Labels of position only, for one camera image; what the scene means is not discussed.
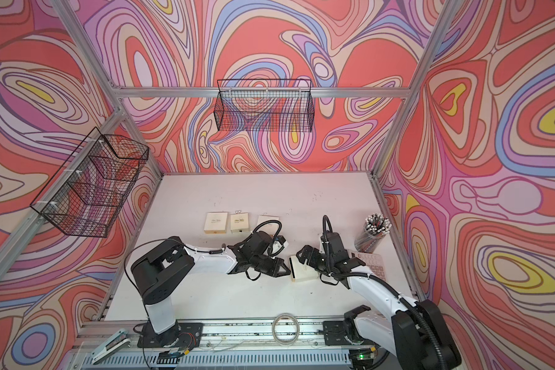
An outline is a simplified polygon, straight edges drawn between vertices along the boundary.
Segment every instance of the white tabletop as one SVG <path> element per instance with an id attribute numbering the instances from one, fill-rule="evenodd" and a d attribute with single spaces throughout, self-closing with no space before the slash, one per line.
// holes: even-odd
<path id="1" fill-rule="evenodd" d="M 252 228 L 260 214 L 279 217 L 283 225 L 281 235 L 289 242 L 279 257 L 286 261 L 304 245 L 319 247 L 324 214 L 330 218 L 333 231 L 341 235 L 345 247 L 354 249 L 354 238 L 366 216 L 379 212 L 370 181 L 363 172 L 167 175 L 152 202 L 136 245 L 170 236 L 179 236 L 185 243 L 203 248 L 219 248 L 222 243 L 232 245 L 247 234 L 205 234 L 206 213 L 241 210 L 249 213 Z M 134 251 L 128 266 L 156 245 L 151 243 Z M 375 253 L 383 258 L 388 283 L 411 296 L 389 236 Z M 250 273 L 252 277 L 258 274 L 252 269 Z M 318 279 L 292 282 L 290 277 L 266 275 L 249 281 L 244 273 L 190 274 L 171 299 L 178 319 L 274 317 L 284 312 L 318 317 L 343 315 L 362 304 L 370 306 L 342 284 L 330 286 Z M 105 319 L 146 318 L 138 292 L 124 275 Z"/>

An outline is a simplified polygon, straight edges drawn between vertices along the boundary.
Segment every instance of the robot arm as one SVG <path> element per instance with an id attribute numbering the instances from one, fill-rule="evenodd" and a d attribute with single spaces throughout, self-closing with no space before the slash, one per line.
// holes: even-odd
<path id="1" fill-rule="evenodd" d="M 360 306 L 344 315 L 346 337 L 351 342 L 369 339 L 397 357 L 403 370 L 452 369 L 461 357 L 438 307 L 395 291 L 379 279 L 357 257 L 349 258 L 338 233 L 323 218 L 321 241 L 325 253 L 304 246 L 298 261 L 321 275 L 339 280 L 346 288 L 363 296 L 378 310 Z"/>
<path id="2" fill-rule="evenodd" d="M 240 273 L 249 268 L 269 275 L 290 275 L 284 260 L 264 252 L 287 246 L 282 236 L 274 238 L 261 231 L 241 243 L 222 249 L 200 249 L 183 243 L 178 236 L 163 241 L 131 265 L 136 287 L 154 332 L 168 337 L 161 342 L 172 345 L 176 338 L 176 320 L 170 294 L 189 273 Z"/>

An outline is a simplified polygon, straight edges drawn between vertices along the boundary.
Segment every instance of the small box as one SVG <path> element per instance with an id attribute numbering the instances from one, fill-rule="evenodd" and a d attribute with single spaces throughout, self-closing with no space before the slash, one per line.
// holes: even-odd
<path id="1" fill-rule="evenodd" d="M 233 233 L 242 233 L 249 231 L 249 214 L 237 213 L 230 215 L 230 231 Z"/>
<path id="2" fill-rule="evenodd" d="M 206 234 L 225 234 L 228 212 L 208 212 L 203 232 Z"/>
<path id="3" fill-rule="evenodd" d="M 268 221 L 268 220 L 278 220 L 279 221 L 279 217 L 276 216 L 259 216 L 257 218 L 257 225 L 259 225 L 262 222 Z M 278 232 L 278 224 L 267 224 L 265 226 L 263 226 L 262 228 L 259 229 L 262 232 L 266 232 L 267 234 L 270 235 L 274 235 L 275 233 Z"/>
<path id="4" fill-rule="evenodd" d="M 290 256 L 289 261 L 290 270 L 292 271 L 290 277 L 293 282 L 309 281 L 318 278 L 318 271 L 311 266 L 300 263 L 296 256 Z"/>

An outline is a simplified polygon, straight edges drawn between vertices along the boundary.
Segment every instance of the swirly pattern backdrop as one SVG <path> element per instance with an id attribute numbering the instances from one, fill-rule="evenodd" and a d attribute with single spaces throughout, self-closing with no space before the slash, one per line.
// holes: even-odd
<path id="1" fill-rule="evenodd" d="M 79 0 L 76 14 L 120 86 L 215 86 L 234 75 L 315 86 L 407 86 L 439 0 Z M 329 99 L 321 101 L 328 111 Z"/>
<path id="2" fill-rule="evenodd" d="M 469 369 L 555 369 L 555 1 L 469 0 L 379 169 Z"/>
<path id="3" fill-rule="evenodd" d="M 401 100 L 336 98 L 311 133 L 218 131 L 214 99 L 127 98 L 164 172 L 367 171 Z"/>
<path id="4" fill-rule="evenodd" d="M 0 1 L 0 245 L 111 113 L 49 0 Z M 0 283 L 0 369 L 59 365 L 96 314 L 153 184 L 146 167 L 107 239 L 41 228 Z"/>

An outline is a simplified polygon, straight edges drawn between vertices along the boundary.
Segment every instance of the wire mesh basket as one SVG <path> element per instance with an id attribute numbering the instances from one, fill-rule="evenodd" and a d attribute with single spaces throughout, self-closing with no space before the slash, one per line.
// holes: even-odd
<path id="1" fill-rule="evenodd" d="M 147 160 L 146 145 L 102 134 L 43 209 L 31 207 L 66 235 L 107 237 Z"/>
<path id="2" fill-rule="evenodd" d="M 311 132 L 311 86 L 309 79 L 218 80 L 218 131 Z"/>

